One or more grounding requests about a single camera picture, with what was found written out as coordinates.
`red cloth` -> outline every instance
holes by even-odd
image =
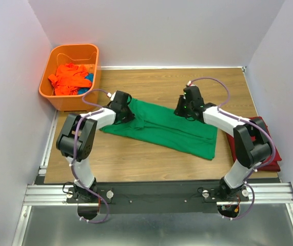
[[[250,119],[255,119],[255,118],[262,119],[262,117],[252,117]],[[228,140],[228,143],[229,143],[229,146],[230,146],[230,151],[232,153],[233,161],[235,161],[237,159],[237,157],[236,157],[236,154],[235,154],[234,138],[229,134],[226,134],[226,136],[227,136],[227,140]],[[280,157],[280,154],[279,154],[278,150],[276,149],[276,154],[275,154],[274,160],[270,164],[268,164],[268,165],[266,165],[266,166],[264,166],[262,168],[259,168],[259,171],[280,172],[281,168],[280,168],[280,166],[278,164],[278,161],[281,161],[281,160],[282,160],[282,158]]]
[[[59,65],[56,75],[51,74],[48,79],[52,82],[56,96],[77,95],[80,88],[90,88],[91,81],[85,77],[88,71],[84,65],[73,63]]]

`blue cloth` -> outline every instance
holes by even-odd
[[[78,90],[78,95],[81,95],[81,94],[84,94],[86,93],[87,91],[89,91],[90,88],[80,88]]]
[[[93,73],[88,74],[85,78],[88,79],[88,80],[90,80],[91,83],[93,84],[93,80],[94,80],[94,74]],[[90,88],[80,88],[78,90],[78,95],[81,95],[81,94],[86,93],[87,91],[89,91],[89,89]]]
[[[94,80],[94,74],[93,73],[90,73],[88,74],[86,77],[86,79],[89,79],[91,81],[91,83],[93,83],[93,80]]]

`orange cloth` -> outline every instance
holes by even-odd
[[[56,96],[77,95],[80,88],[90,88],[91,82],[85,77],[88,71],[84,65],[73,63],[59,65],[56,75],[48,76],[52,82]]]

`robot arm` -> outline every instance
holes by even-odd
[[[197,86],[188,86],[184,89],[184,95],[180,95],[174,113],[215,126],[234,137],[237,160],[230,171],[220,180],[218,195],[221,199],[227,199],[239,192],[254,168],[271,155],[272,149],[269,140],[262,132],[229,116],[244,121],[250,121],[250,119],[240,118],[220,110],[212,103],[204,104]],[[267,132],[263,120],[256,119],[253,123]]]
[[[76,164],[73,168],[84,186],[92,187],[95,184],[95,177],[90,170],[87,157],[91,152],[96,130],[134,119],[134,114],[128,107],[129,99],[131,99],[129,94],[117,91],[105,108],[89,114],[69,114],[67,117],[56,141],[56,147],[71,163],[74,156],[73,146],[76,142]],[[244,187],[244,181],[254,168],[272,152],[268,139],[263,133],[249,124],[232,119],[229,117],[232,114],[222,110],[219,112],[216,105],[205,104],[197,86],[189,86],[184,89],[184,95],[180,96],[174,113],[181,117],[192,117],[204,124],[213,125],[235,138],[237,160],[231,170],[220,180],[219,189],[214,194],[222,200],[232,198],[241,191]],[[80,136],[75,140],[74,132],[78,121],[82,117],[85,117],[85,119],[83,119],[79,128]],[[267,131],[263,120],[256,119],[253,120],[253,123]]]
[[[89,159],[96,130],[120,122],[129,122],[134,119],[134,114],[130,111],[128,105],[131,96],[122,91],[116,91],[110,103],[102,109],[86,114],[69,114],[66,118],[60,135],[56,141],[56,148],[66,157],[69,163],[73,161],[73,149],[76,142],[76,162],[73,169],[79,180],[85,187],[92,187],[95,184],[95,177],[91,172]],[[80,135],[74,139],[78,122],[84,118],[79,127]]]

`screw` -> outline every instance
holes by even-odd
[[[208,198],[209,197],[209,192],[207,190],[202,191],[202,196],[204,198]]]
[[[245,196],[245,197],[248,197],[249,196],[249,192],[247,190],[243,190],[242,191],[242,195]]]
[[[114,193],[110,190],[106,193],[106,197],[111,199],[113,197]]]
[[[66,194],[66,198],[72,198],[73,197],[73,194],[70,194],[70,193],[68,193],[68,194]]]

